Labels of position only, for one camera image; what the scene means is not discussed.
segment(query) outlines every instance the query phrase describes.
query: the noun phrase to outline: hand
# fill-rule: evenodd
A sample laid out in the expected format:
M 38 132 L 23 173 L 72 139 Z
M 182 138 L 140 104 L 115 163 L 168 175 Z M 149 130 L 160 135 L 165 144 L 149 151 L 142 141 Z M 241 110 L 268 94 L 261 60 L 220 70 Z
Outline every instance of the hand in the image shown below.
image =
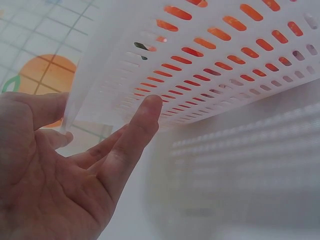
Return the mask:
M 39 129 L 59 120 L 67 94 L 0 96 L 0 236 L 3 240 L 93 240 L 158 131 L 162 100 L 149 96 L 131 122 L 71 157 L 55 149 L 71 133 Z

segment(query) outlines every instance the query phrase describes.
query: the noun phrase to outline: tiled wall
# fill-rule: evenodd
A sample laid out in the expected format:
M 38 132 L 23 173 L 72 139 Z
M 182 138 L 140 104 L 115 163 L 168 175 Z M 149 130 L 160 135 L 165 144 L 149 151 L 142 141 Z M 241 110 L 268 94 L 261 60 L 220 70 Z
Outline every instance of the tiled wall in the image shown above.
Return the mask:
M 0 90 L 20 75 L 17 92 L 41 95 L 69 91 L 103 2 L 1 0 Z M 70 131 L 74 141 L 59 151 L 66 156 L 96 145 L 110 135 L 112 127 L 75 122 Z

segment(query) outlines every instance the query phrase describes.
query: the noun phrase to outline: white plastic basket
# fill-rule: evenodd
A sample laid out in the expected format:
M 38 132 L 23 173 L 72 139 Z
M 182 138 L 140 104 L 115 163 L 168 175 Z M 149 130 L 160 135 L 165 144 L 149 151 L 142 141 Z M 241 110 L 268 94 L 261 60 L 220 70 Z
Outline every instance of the white plastic basket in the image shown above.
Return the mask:
M 119 125 L 150 94 L 162 127 L 184 125 L 318 79 L 319 12 L 317 0 L 112 1 L 64 126 Z

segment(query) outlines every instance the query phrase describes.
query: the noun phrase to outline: finger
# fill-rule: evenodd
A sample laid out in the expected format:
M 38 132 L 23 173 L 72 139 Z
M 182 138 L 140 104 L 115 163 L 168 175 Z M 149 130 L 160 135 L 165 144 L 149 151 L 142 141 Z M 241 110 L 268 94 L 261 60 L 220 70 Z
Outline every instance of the finger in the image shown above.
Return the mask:
M 118 201 L 144 148 L 159 129 L 161 109 L 162 99 L 156 95 L 148 96 L 97 173 L 97 178 L 115 202 Z
M 50 146 L 54 150 L 67 146 L 74 139 L 74 136 L 71 132 L 67 132 L 66 135 L 63 135 L 52 129 L 41 129 L 37 132 L 41 132 L 46 137 Z
M 100 142 L 98 145 L 90 148 L 86 152 L 71 156 L 69 157 L 69 159 L 73 160 L 75 164 L 77 164 L 82 169 L 90 168 L 93 164 L 108 155 L 108 153 L 122 136 L 126 128 L 126 125 L 123 126 L 118 131 L 110 135 L 107 139 Z
M 6 94 L 7 99 L 26 104 L 33 115 L 33 129 L 53 124 L 60 120 L 65 112 L 68 93 L 49 93 L 29 95 L 25 93 Z

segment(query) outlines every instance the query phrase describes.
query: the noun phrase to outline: orange circle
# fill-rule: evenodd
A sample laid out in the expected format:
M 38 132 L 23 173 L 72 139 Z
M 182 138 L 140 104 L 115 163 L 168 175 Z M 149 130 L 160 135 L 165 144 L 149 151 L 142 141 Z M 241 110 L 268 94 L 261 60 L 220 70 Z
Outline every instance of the orange circle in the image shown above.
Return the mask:
M 36 95 L 70 92 L 76 68 L 73 62 L 63 56 L 53 54 L 37 56 L 28 61 L 19 72 L 18 91 Z M 59 120 L 47 125 L 46 128 L 59 127 L 61 123 Z

